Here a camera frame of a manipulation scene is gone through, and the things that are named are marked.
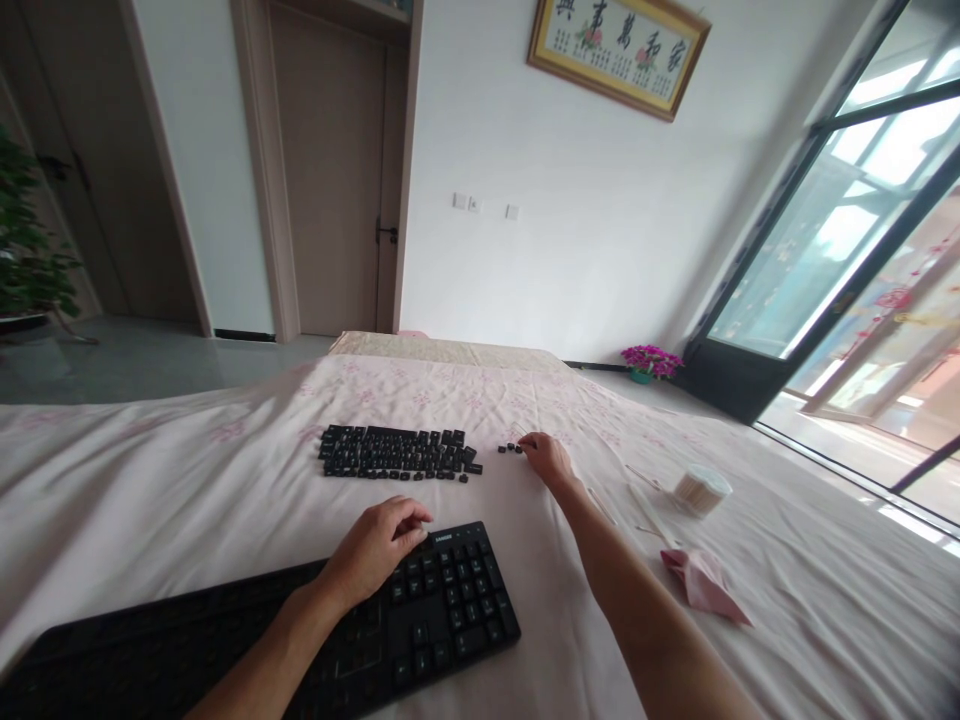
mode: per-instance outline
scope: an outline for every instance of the black keyboard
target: black keyboard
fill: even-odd
[[[326,477],[370,480],[469,480],[483,474],[463,430],[397,430],[330,425],[320,438]]]
[[[325,562],[47,630],[0,686],[0,717],[182,717]],[[360,717],[519,638],[483,523],[431,533],[334,628],[284,717]]]

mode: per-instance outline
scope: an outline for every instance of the picture frame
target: picture frame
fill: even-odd
[[[671,0],[539,0],[527,64],[673,122],[710,28]]]

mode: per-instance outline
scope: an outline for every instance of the potted plant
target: potted plant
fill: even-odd
[[[637,345],[620,353],[630,368],[630,378],[641,385],[647,385],[654,378],[672,378],[683,361],[676,355],[656,345]]]
[[[50,237],[37,219],[32,194],[40,185],[38,163],[10,139],[0,125],[0,335],[39,327],[53,313],[80,314],[77,291],[67,272],[80,263],[66,244],[50,248]]]

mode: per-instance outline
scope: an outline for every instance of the baseboard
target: baseboard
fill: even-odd
[[[606,365],[604,363],[582,363],[576,360],[564,360],[565,364],[574,370],[610,370],[612,372],[628,372],[630,368],[626,365]]]
[[[213,334],[224,340],[246,340],[247,342],[276,342],[273,333],[252,333],[246,330],[214,330]]]

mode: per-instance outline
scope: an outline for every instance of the cotton swab container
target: cotton swab container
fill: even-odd
[[[733,489],[716,470],[691,465],[673,491],[673,497],[690,514],[705,518]]]

